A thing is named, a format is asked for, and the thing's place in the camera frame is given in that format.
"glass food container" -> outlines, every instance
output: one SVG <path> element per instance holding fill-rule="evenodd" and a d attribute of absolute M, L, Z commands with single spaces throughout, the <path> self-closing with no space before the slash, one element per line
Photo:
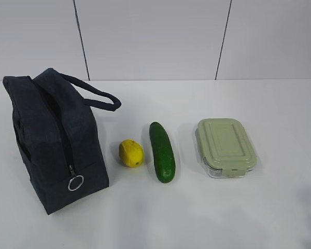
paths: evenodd
<path fill-rule="evenodd" d="M 248 135 L 235 119 L 201 120 L 196 138 L 202 161 L 211 177 L 243 177 L 257 164 L 257 156 Z"/>

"yellow lemon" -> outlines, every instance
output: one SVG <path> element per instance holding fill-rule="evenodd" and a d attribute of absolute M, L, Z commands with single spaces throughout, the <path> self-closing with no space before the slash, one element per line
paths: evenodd
<path fill-rule="evenodd" d="M 119 155 L 122 162 L 130 168 L 138 167 L 144 161 L 142 147 L 131 139 L 124 140 L 120 144 Z"/>

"green cucumber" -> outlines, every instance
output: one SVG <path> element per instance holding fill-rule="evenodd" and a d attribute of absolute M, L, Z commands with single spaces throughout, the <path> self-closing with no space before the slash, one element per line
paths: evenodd
<path fill-rule="evenodd" d="M 175 158 L 167 132 L 158 122 L 150 125 L 150 140 L 157 178 L 169 183 L 175 176 Z"/>

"lunch bag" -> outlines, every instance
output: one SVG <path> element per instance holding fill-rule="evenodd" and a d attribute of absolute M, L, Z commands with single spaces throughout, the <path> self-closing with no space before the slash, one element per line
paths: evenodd
<path fill-rule="evenodd" d="M 47 214 L 109 186 L 90 106 L 115 111 L 116 97 L 52 68 L 34 79 L 6 76 L 3 84 L 22 160 Z M 72 84 L 113 103 L 84 99 Z"/>

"zipper pull ring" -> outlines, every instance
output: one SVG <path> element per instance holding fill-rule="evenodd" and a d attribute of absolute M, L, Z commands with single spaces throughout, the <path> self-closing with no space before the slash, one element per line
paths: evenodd
<path fill-rule="evenodd" d="M 68 165 L 68 169 L 70 171 L 70 174 L 72 175 L 71 179 L 69 180 L 69 183 L 68 183 L 68 190 L 69 191 L 75 191 L 77 189 L 80 188 L 80 186 L 82 186 L 83 182 L 84 182 L 84 176 L 82 175 L 76 175 L 75 171 L 74 171 L 74 168 L 72 165 Z M 75 188 L 71 188 L 70 185 L 72 184 L 72 182 L 74 180 L 76 180 L 77 178 L 80 178 L 80 183 L 78 184 L 78 186 L 76 186 Z"/>

